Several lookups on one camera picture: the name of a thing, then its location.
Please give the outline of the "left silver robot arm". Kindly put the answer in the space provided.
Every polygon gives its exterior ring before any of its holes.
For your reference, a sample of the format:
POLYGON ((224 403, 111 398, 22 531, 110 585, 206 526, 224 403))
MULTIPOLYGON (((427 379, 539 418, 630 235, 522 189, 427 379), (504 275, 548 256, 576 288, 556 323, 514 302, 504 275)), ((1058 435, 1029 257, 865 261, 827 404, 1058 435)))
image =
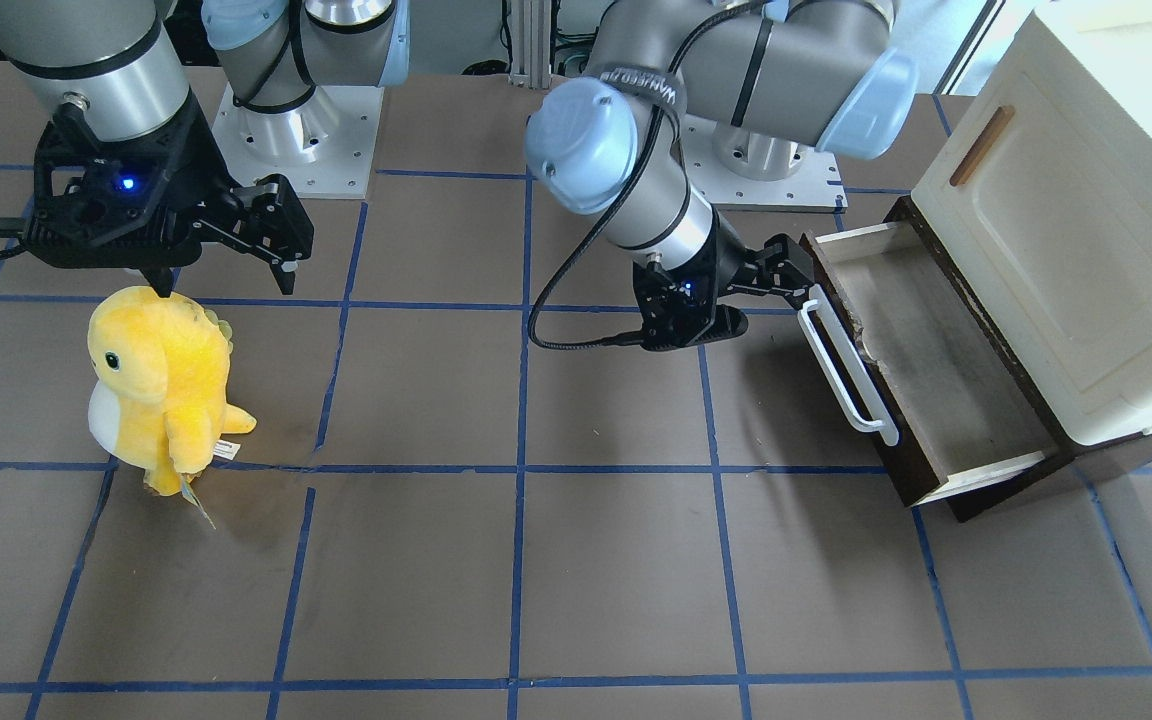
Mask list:
POLYGON ((804 143, 847 158, 890 149, 918 65, 890 44, 897 1, 613 1, 584 74, 550 91, 526 120, 526 168, 590 232, 532 304, 526 338, 558 351, 637 346, 670 351, 740 338, 733 293, 803 306, 812 262, 785 234, 742 242, 685 168, 687 118, 804 143), (544 340, 550 296, 594 241, 632 263, 641 328, 544 340))

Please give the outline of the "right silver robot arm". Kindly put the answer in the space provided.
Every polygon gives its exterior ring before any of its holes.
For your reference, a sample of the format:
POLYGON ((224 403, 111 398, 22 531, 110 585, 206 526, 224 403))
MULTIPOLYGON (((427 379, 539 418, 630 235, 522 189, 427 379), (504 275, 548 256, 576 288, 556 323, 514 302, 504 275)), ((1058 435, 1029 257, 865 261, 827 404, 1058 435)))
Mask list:
MULTIPOLYGON (((662 304, 699 313, 732 293, 803 300, 806 252, 783 234, 746 249, 675 156, 687 51, 749 14, 736 6, 708 15, 662 63, 611 65, 568 81, 526 120, 531 176, 596 219, 558 278, 608 232, 632 255, 649 313, 662 304)), ((289 141, 266 127, 244 135, 273 167, 347 154, 328 88, 404 78, 403 1, 205 1, 200 23, 227 73, 233 113, 297 129, 289 141)), ((294 290, 314 225, 291 179, 233 176, 157 3, 0 1, 0 50, 51 113, 35 152, 35 210, 0 218, 0 237, 15 240, 0 260, 31 252, 58 268, 131 270, 166 297, 172 270, 221 243, 268 266, 279 291, 294 290)))

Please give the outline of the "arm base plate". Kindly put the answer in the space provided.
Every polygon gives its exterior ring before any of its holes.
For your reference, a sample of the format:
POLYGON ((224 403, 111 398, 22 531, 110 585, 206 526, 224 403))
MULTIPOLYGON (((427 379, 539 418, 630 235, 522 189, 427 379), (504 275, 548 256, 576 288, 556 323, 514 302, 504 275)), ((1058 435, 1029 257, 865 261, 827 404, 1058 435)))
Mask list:
POLYGON ((831 152, 785 138, 685 118, 687 176, 714 209, 836 213, 847 206, 831 152))
POLYGON ((301 199, 362 200, 369 191, 384 88, 316 88, 282 114, 242 109, 225 88, 212 135, 238 184, 282 174, 301 199))

